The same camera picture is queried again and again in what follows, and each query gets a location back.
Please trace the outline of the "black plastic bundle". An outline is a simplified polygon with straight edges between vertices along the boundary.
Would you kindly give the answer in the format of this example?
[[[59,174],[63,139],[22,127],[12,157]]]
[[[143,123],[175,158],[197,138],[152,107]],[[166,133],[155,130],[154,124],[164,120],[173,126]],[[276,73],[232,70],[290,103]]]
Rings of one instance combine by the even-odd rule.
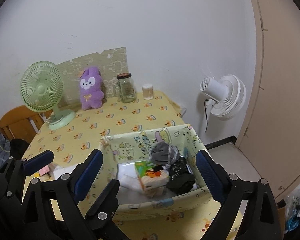
[[[167,188],[178,195],[190,192],[196,182],[184,157],[180,157],[170,166],[168,174],[170,178]]]

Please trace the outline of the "green tissue pack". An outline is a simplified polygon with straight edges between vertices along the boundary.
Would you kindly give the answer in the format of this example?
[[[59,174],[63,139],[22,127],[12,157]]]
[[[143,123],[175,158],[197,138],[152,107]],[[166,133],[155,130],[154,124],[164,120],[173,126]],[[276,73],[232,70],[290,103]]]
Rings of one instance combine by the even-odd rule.
[[[147,198],[159,197],[164,194],[170,176],[161,165],[150,161],[134,163],[137,178]]]

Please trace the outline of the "grey drawstring pouch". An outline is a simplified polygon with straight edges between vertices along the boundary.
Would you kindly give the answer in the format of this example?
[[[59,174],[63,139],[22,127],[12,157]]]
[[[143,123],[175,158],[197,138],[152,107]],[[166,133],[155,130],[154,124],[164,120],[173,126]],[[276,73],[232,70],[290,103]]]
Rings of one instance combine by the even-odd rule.
[[[167,170],[180,159],[178,148],[164,141],[156,143],[151,148],[150,154],[153,164],[165,166]]]

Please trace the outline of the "white folded cloth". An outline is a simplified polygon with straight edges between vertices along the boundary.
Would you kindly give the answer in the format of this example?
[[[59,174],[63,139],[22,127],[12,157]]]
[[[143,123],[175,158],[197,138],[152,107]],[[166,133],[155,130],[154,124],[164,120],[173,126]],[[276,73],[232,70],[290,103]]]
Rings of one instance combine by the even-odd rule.
[[[71,174],[72,171],[76,168],[77,164],[71,165],[69,167],[62,167],[57,165],[56,163],[49,164],[49,174],[53,180],[57,180],[63,174],[68,173]]]

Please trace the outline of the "black garment on chair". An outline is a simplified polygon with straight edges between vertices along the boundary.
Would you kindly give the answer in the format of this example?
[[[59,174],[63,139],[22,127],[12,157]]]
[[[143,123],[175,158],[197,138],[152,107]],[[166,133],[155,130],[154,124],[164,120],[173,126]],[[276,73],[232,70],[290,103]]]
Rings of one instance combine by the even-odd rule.
[[[29,143],[23,139],[12,139],[10,141],[10,156],[16,160],[21,160],[29,147]]]

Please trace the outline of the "wooden chair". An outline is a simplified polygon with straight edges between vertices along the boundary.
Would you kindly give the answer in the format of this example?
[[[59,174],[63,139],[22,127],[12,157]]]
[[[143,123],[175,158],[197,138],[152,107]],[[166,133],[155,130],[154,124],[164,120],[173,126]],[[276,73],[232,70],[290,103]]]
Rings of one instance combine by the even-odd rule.
[[[52,110],[38,113],[25,105],[18,106],[0,118],[0,133],[8,140],[23,139],[28,143],[40,132],[43,117],[49,118]]]

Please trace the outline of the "yellow patterned tablecloth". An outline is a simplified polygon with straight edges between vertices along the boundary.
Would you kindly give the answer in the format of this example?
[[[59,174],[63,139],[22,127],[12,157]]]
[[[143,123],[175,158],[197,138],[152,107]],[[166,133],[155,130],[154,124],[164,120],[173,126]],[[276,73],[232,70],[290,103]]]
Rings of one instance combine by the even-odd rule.
[[[55,131],[44,124],[24,157],[51,150],[54,163],[66,168],[84,162],[92,150],[101,150],[101,170],[78,205],[86,213],[116,178],[120,163],[148,159],[152,145],[160,141],[177,146],[196,178],[196,189],[175,197],[164,195],[161,200],[143,198],[140,203],[121,191],[114,221],[130,239],[200,239],[220,207],[196,167],[196,154],[205,146],[194,128],[183,122],[178,106],[162,92],[150,101],[141,95],[131,103],[109,98],[99,109],[78,110],[70,124]]]

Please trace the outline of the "beige door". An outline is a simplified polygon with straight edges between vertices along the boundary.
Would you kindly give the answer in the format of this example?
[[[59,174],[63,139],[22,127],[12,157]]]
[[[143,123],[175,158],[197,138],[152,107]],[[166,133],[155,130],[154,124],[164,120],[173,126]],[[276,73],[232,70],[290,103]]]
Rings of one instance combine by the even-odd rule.
[[[254,83],[236,146],[276,201],[300,184],[300,10],[293,0],[251,0]]]

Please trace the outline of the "green desk fan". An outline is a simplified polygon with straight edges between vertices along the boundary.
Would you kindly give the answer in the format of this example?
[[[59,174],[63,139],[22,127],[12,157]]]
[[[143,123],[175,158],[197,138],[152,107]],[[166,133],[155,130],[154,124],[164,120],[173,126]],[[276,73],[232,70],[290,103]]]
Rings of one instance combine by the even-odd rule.
[[[63,97],[64,81],[50,61],[39,61],[27,68],[20,81],[20,96],[25,106],[36,113],[52,114],[46,119],[49,129],[57,130],[68,125],[76,113],[58,107]]]

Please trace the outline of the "purple plush bunny toy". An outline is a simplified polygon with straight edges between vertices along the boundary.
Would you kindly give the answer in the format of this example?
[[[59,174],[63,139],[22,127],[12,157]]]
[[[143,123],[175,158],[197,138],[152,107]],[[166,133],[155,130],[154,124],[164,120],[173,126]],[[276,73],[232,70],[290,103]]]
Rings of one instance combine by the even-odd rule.
[[[79,81],[79,98],[83,110],[98,109],[102,106],[104,92],[102,92],[102,77],[99,69],[86,68]]]

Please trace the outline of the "white standing fan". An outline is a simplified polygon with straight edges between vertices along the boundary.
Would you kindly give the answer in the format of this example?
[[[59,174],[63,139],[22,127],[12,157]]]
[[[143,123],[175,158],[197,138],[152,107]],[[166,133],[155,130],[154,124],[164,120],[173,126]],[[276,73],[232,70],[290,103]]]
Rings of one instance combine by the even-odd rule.
[[[247,95],[245,84],[233,74],[220,79],[204,76],[200,91],[208,97],[204,102],[206,125],[211,115],[222,121],[232,119],[242,109]]]

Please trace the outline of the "glass jar with lid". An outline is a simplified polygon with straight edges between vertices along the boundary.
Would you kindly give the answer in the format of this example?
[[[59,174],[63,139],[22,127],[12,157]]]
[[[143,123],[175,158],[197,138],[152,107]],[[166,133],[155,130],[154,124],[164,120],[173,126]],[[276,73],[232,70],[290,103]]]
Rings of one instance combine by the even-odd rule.
[[[136,100],[136,91],[131,73],[121,73],[117,76],[117,92],[123,103],[130,103]]]

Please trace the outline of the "cotton swab container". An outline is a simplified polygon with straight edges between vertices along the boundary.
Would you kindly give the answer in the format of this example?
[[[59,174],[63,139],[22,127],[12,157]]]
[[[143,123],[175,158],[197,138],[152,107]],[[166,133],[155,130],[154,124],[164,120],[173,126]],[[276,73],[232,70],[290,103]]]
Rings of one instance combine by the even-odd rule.
[[[145,100],[152,100],[154,98],[154,88],[150,83],[142,85],[143,98]]]

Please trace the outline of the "beige cartoon board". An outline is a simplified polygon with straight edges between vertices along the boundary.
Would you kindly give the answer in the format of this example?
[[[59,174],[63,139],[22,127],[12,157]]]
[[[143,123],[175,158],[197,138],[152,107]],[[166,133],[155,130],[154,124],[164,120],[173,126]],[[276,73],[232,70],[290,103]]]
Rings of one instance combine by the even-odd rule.
[[[98,67],[105,98],[115,97],[118,91],[117,76],[129,72],[126,48],[109,49],[102,53],[92,53],[58,64],[57,68],[64,81],[64,93],[58,104],[59,107],[72,107],[80,104],[80,76],[88,67]]]

